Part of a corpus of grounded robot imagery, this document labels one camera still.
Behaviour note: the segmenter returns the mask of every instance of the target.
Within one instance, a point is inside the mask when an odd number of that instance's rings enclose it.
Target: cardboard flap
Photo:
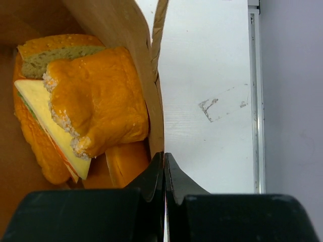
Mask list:
[[[84,31],[60,0],[0,0],[0,44],[67,33]]]
[[[164,150],[160,87],[155,84],[147,22],[134,0],[63,0],[86,32],[106,47],[126,47],[135,63],[150,118],[152,156]]]
[[[166,19],[166,11],[169,0],[159,0],[155,13],[155,19],[152,29],[152,44],[151,44],[151,63],[152,71],[155,80],[158,79],[158,60],[160,54],[160,45],[163,37],[164,24]]]

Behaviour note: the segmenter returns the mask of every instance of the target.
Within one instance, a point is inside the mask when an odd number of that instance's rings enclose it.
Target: bread slice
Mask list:
[[[92,159],[88,177],[82,183],[85,189],[111,189],[115,187],[111,181],[105,155]]]
[[[149,165],[143,141],[109,147],[105,156],[112,184],[116,188],[124,188]]]
[[[42,79],[47,64],[55,59],[75,59],[97,53],[105,46],[94,36],[64,34],[33,39],[18,50],[23,59],[22,75],[28,79]]]

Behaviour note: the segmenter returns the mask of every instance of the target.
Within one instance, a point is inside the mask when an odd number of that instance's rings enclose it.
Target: gray wall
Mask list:
[[[323,1],[261,0],[266,191],[296,197],[323,241]]]

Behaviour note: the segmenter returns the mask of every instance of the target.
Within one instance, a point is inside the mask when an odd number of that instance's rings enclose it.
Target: cheese slice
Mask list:
[[[42,80],[17,80],[15,81],[20,96],[24,99],[33,116],[47,133],[58,153],[66,161],[65,165],[70,171],[73,180],[78,177],[87,178],[91,159],[81,159],[74,155],[71,147],[72,136],[59,127],[51,118],[49,110],[49,92],[44,87]]]

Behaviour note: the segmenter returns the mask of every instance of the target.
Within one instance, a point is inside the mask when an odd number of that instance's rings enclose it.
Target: cardboard box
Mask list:
[[[150,120],[149,148],[154,156],[164,150],[157,61],[167,2],[158,3],[150,44],[148,25],[134,0],[0,0],[1,236],[17,205],[29,192],[70,189],[68,185],[54,186],[45,180],[14,116],[12,75],[17,44],[42,36],[88,33],[97,36],[106,47],[126,47],[142,84]]]

